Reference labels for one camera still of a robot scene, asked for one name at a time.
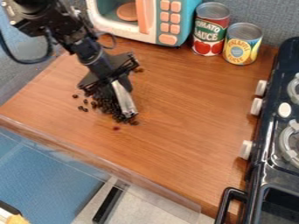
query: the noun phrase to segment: black cable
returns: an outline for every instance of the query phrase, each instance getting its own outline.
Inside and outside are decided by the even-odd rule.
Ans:
[[[3,48],[4,52],[9,56],[12,60],[17,62],[18,64],[23,65],[32,65],[32,64],[38,64],[41,62],[44,62],[48,59],[50,59],[53,55],[53,47],[52,47],[52,35],[49,30],[45,31],[45,40],[47,42],[47,50],[45,53],[45,56],[39,59],[17,59],[13,53],[10,51],[10,48],[7,46],[5,38],[2,34],[2,31],[0,29],[0,46]]]
[[[101,44],[105,49],[115,49],[116,48],[116,37],[115,35],[113,35],[112,33],[109,33],[109,32],[98,32],[98,37],[101,38],[101,36],[103,35],[108,35],[110,36],[110,38],[112,39],[112,45],[111,46],[107,46],[107,45],[103,45]]]

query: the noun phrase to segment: orange button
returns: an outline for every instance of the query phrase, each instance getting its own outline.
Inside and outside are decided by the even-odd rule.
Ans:
[[[160,30],[162,32],[169,32],[170,31],[170,25],[166,23],[161,23]]]
[[[160,8],[163,11],[168,11],[170,9],[170,1],[161,1]]]
[[[179,24],[181,22],[181,15],[179,15],[179,14],[171,14],[170,21],[173,24]]]
[[[168,35],[168,34],[162,34],[159,37],[159,40],[161,43],[173,46],[177,43],[177,37],[173,35]]]
[[[182,4],[180,2],[172,2],[171,10],[173,12],[180,12],[182,10]]]
[[[172,24],[170,27],[170,32],[172,34],[179,34],[181,32],[181,26],[179,24]]]
[[[162,21],[168,22],[168,21],[170,21],[170,13],[163,11],[160,14],[160,18]]]

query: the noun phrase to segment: tin can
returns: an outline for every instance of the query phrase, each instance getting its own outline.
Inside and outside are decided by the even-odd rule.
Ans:
[[[249,65],[255,62],[261,41],[261,28],[255,24],[233,24],[227,29],[223,57],[234,65]]]
[[[205,56],[222,53],[230,19],[228,8],[222,3],[202,3],[196,12],[192,50]]]

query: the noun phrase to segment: toy microwave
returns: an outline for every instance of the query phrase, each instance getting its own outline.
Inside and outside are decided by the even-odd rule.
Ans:
[[[99,31],[163,46],[182,45],[202,0],[87,0]]]

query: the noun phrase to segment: toy stove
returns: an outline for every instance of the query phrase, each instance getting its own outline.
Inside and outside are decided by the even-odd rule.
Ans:
[[[244,204],[238,223],[299,223],[299,38],[282,44],[255,94],[251,114],[261,119],[241,151],[249,160],[247,190],[225,190],[215,223],[225,223],[232,200]]]

